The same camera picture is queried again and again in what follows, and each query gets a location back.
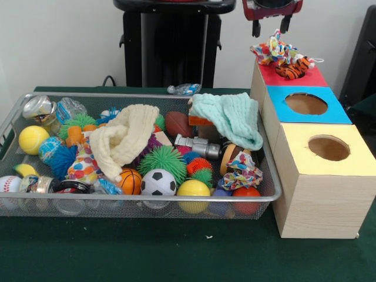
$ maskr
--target yellow ball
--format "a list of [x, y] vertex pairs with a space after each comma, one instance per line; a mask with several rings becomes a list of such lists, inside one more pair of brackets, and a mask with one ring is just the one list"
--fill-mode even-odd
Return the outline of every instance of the yellow ball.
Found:
[[36, 125], [26, 127], [18, 137], [21, 149], [29, 155], [37, 155], [42, 142], [49, 137], [48, 132]]
[[[210, 196], [209, 188], [201, 181], [185, 181], [177, 191], [178, 196]], [[206, 210], [208, 202], [179, 202], [179, 206], [186, 213], [197, 214]]]

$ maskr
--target green spiky ball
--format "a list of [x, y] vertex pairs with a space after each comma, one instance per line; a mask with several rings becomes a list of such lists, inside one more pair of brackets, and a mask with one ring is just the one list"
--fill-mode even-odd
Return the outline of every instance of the green spiky ball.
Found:
[[165, 131], [166, 130], [166, 124], [165, 124], [165, 117], [161, 114], [158, 115], [157, 119], [155, 120], [155, 124], [158, 125], [160, 130]]
[[164, 169], [171, 173], [178, 185], [182, 184], [187, 175], [187, 167], [182, 161], [182, 154], [172, 146], [156, 147], [140, 162], [137, 170], [145, 175], [153, 169]]
[[192, 174], [192, 179], [199, 180], [206, 184], [208, 188], [212, 188], [213, 174], [210, 169], [200, 169]]
[[78, 113], [74, 119], [68, 119], [61, 126], [59, 137], [63, 140], [68, 138], [68, 128], [71, 126], [80, 126], [83, 129], [86, 125], [97, 125], [96, 120], [85, 113]]

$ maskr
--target soccer ball pattern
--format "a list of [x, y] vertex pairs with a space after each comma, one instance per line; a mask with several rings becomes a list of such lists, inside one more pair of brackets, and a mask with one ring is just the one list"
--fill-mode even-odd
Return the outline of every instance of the soccer ball pattern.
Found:
[[174, 196], [177, 185], [171, 173], [164, 169], [153, 169], [145, 174], [141, 182], [142, 195]]

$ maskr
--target red box top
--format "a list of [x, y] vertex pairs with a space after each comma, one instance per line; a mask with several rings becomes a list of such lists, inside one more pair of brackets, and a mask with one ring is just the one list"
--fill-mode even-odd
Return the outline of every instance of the red box top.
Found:
[[322, 86], [327, 87], [325, 81], [318, 67], [309, 69], [302, 78], [289, 80], [279, 76], [276, 73], [276, 64], [271, 63], [267, 66], [259, 65], [261, 74], [267, 86]]

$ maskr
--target wire mesh basket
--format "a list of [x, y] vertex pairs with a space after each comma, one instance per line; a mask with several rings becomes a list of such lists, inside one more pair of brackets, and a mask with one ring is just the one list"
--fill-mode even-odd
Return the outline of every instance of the wire mesh basket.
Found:
[[[34, 124], [32, 120], [22, 117], [23, 106], [39, 94], [48, 95], [55, 102], [62, 97], [71, 97], [85, 105], [91, 116], [99, 116], [103, 110], [114, 106], [122, 109], [135, 103], [157, 106], [163, 115], [172, 110], [188, 113], [189, 98], [185, 96], [48, 92], [27, 94], [17, 101], [0, 127], [0, 176], [13, 175], [12, 168], [20, 163], [32, 165], [41, 175], [53, 176], [50, 167], [43, 164], [38, 156], [26, 155], [18, 144], [22, 129]], [[261, 197], [0, 193], [0, 216], [258, 219], [269, 203], [281, 195], [280, 180], [260, 117], [258, 121], [258, 130], [264, 139], [263, 148], [257, 152], [264, 178], [257, 186]], [[220, 178], [220, 160], [212, 162], [212, 165], [213, 183], [217, 183]], [[7, 205], [1, 204], [7, 201], [16, 208], [7, 209]]]

